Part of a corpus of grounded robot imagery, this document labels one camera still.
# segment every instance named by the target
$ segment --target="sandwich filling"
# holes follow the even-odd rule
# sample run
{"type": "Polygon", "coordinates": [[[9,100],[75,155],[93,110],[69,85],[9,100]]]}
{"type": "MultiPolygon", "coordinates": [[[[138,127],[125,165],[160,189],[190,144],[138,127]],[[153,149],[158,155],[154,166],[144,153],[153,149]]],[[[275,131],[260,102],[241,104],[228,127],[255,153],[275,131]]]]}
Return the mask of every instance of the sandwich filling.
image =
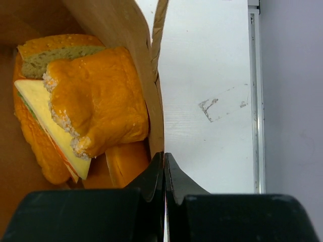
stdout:
{"type": "Polygon", "coordinates": [[[73,180],[77,182],[78,177],[86,179],[91,159],[76,157],[70,146],[73,137],[52,120],[51,112],[48,110],[50,94],[45,89],[43,81],[17,80],[15,86],[18,89],[18,95],[62,157],[73,180]]]}

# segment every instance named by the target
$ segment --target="brown cardboard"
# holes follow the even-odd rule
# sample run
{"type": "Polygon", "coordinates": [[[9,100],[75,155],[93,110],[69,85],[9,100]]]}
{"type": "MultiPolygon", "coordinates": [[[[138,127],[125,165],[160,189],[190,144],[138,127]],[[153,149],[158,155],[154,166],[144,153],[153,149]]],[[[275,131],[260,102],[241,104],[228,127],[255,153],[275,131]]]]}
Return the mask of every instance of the brown cardboard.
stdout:
{"type": "Polygon", "coordinates": [[[12,71],[15,46],[26,40],[62,33],[96,35],[107,47],[125,46],[141,80],[150,119],[149,147],[153,156],[164,150],[162,98],[157,61],[167,0],[160,0],[154,41],[134,0],[0,0],[0,236],[23,197],[32,191],[67,189],[49,184],[14,117],[12,71]]]}

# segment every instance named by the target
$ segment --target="bread crust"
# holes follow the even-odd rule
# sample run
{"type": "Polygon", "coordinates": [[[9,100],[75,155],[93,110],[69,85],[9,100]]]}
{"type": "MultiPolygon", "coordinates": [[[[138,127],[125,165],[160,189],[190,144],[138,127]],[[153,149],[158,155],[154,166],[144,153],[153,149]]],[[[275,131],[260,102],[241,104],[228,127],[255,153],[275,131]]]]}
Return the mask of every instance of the bread crust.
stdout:
{"type": "Polygon", "coordinates": [[[29,40],[24,45],[18,45],[18,51],[24,59],[53,49],[81,45],[104,46],[98,38],[92,35],[62,34],[29,40]]]}
{"type": "Polygon", "coordinates": [[[27,143],[30,144],[36,156],[37,163],[40,165],[44,177],[50,183],[59,185],[70,178],[70,173],[47,134],[41,129],[23,100],[18,96],[18,90],[14,85],[16,80],[25,79],[21,74],[22,62],[21,55],[17,53],[13,75],[15,115],[21,124],[21,130],[27,143]]]}

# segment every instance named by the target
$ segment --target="scuff mark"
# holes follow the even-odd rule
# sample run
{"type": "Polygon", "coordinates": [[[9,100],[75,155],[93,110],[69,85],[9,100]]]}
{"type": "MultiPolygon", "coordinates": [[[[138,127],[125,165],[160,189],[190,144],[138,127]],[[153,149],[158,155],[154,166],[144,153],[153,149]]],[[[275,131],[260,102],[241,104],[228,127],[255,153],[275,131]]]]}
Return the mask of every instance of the scuff mark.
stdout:
{"type": "Polygon", "coordinates": [[[39,193],[33,200],[31,201],[32,204],[37,203],[37,201],[43,196],[43,193],[39,193]]]}
{"type": "Polygon", "coordinates": [[[191,196],[187,196],[186,199],[188,201],[195,201],[195,200],[197,200],[197,197],[191,195],[191,196]]]}
{"type": "Polygon", "coordinates": [[[12,236],[14,236],[16,234],[15,230],[12,230],[10,232],[7,232],[2,239],[11,239],[12,236]]]}
{"type": "Polygon", "coordinates": [[[199,103],[199,105],[198,105],[198,106],[202,109],[202,111],[204,112],[205,116],[207,117],[207,119],[208,119],[208,120],[210,121],[210,123],[211,123],[211,122],[213,122],[213,120],[209,117],[209,114],[208,114],[207,110],[208,110],[212,105],[216,104],[216,103],[217,103],[217,101],[218,101],[219,99],[217,99],[217,98],[213,99],[213,100],[212,100],[212,102],[211,102],[211,104],[210,104],[208,107],[206,107],[206,108],[205,108],[205,104],[206,104],[209,100],[210,100],[210,99],[207,99],[207,100],[205,100],[205,101],[203,101],[203,102],[199,103]]]}
{"type": "Polygon", "coordinates": [[[245,106],[247,106],[247,103],[245,101],[242,101],[241,104],[240,104],[240,107],[243,108],[245,106]]]}
{"type": "Polygon", "coordinates": [[[274,200],[274,201],[280,200],[280,201],[288,202],[288,203],[292,203],[295,201],[293,197],[288,196],[288,195],[276,195],[276,196],[272,197],[272,200],[274,200]]]}
{"type": "Polygon", "coordinates": [[[227,91],[224,91],[223,93],[225,92],[228,92],[228,91],[231,91],[232,89],[234,89],[235,87],[232,87],[232,88],[229,88],[227,91]]]}
{"type": "Polygon", "coordinates": [[[63,204],[61,204],[61,209],[60,209],[59,214],[58,214],[58,221],[56,223],[56,230],[59,230],[59,228],[60,228],[60,225],[61,225],[60,221],[63,218],[63,213],[65,211],[67,202],[70,199],[70,197],[71,197],[71,194],[68,193],[67,196],[65,196],[65,200],[64,200],[63,204]]]}

